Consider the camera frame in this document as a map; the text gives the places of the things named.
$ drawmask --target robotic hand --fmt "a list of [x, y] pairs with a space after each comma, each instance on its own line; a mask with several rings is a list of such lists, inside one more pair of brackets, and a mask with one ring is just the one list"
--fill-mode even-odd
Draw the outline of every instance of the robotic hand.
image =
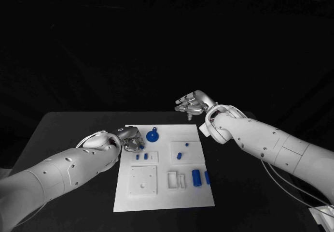
[[206, 112], [206, 122], [200, 126], [206, 136], [211, 136], [221, 144], [234, 139], [242, 150], [260, 159], [262, 163], [265, 161], [270, 168], [272, 165], [276, 166], [306, 181], [334, 204], [334, 152], [299, 140], [276, 127], [247, 118], [232, 105], [219, 105], [198, 90], [181, 97], [175, 103], [180, 104], [175, 111], [187, 112], [188, 120], [193, 115]]
[[144, 149], [137, 127], [99, 131], [31, 168], [0, 180], [0, 232], [10, 232], [44, 204], [75, 190], [118, 161], [122, 150]]

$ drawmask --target blue object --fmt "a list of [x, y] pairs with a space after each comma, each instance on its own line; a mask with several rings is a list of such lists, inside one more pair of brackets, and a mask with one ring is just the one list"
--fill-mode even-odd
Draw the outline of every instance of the blue object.
[[210, 185], [210, 178], [208, 178], [208, 173], [207, 173], [207, 171], [204, 171], [204, 175], [206, 175], [207, 184]]
[[200, 181], [200, 171], [196, 169], [193, 170], [193, 185], [196, 187], [201, 186], [201, 181]]
[[157, 128], [154, 127], [152, 130], [147, 133], [145, 139], [152, 143], [158, 140], [158, 133]]

